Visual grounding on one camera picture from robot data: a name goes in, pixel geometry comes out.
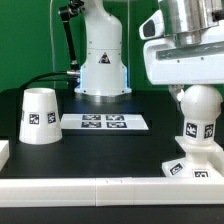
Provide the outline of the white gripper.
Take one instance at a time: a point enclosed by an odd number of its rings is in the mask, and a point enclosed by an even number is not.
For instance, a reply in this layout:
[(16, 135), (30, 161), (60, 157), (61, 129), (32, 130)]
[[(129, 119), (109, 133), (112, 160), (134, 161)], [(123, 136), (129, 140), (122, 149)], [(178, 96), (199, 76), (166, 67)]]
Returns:
[(181, 110), (181, 84), (224, 83), (224, 35), (204, 34), (202, 43), (176, 48), (170, 38), (145, 43), (146, 73), (153, 85), (169, 85), (177, 110)]

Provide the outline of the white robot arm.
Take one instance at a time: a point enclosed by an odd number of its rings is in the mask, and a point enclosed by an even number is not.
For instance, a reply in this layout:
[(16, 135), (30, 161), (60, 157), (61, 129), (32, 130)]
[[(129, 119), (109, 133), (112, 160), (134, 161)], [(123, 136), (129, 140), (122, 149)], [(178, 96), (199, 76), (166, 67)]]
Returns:
[[(93, 101), (131, 93), (121, 60), (122, 25), (104, 0), (82, 0), (86, 60), (75, 92)], [(224, 83), (222, 0), (157, 0), (159, 9), (139, 28), (149, 81), (172, 91), (185, 84)]]

